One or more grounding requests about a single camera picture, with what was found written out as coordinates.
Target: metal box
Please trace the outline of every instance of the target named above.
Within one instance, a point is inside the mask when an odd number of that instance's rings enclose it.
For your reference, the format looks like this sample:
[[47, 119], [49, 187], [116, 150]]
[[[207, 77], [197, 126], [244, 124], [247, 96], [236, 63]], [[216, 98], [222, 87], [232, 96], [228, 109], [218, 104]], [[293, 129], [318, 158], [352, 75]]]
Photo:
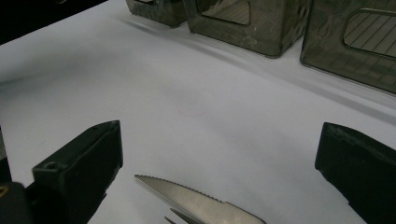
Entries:
[[134, 15], [168, 26], [178, 26], [186, 20], [183, 0], [126, 0], [126, 3]]
[[191, 32], [279, 57], [304, 32], [310, 0], [184, 0]]
[[396, 1], [313, 0], [301, 62], [396, 93]]

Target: knife blade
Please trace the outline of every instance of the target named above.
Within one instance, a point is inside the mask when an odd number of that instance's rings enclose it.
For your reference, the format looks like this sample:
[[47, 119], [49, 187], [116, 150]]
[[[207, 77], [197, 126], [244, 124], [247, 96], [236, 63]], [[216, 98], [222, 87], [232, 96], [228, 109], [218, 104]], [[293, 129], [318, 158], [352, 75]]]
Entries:
[[195, 189], [152, 176], [135, 175], [135, 178], [201, 223], [265, 224], [259, 217]]

